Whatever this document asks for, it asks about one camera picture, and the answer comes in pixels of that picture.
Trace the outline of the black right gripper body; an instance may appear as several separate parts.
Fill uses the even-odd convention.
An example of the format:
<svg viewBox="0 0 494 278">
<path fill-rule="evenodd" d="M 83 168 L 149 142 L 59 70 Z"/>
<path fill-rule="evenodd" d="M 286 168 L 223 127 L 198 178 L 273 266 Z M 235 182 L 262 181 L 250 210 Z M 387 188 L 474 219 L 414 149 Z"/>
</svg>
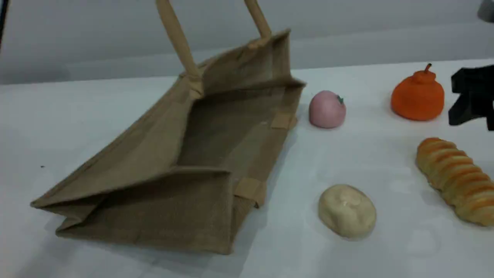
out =
<svg viewBox="0 0 494 278">
<path fill-rule="evenodd" d="M 464 97 L 480 97 L 488 104 L 493 103 L 494 67 L 461 68 L 451 76 L 452 93 L 458 102 Z"/>
</svg>

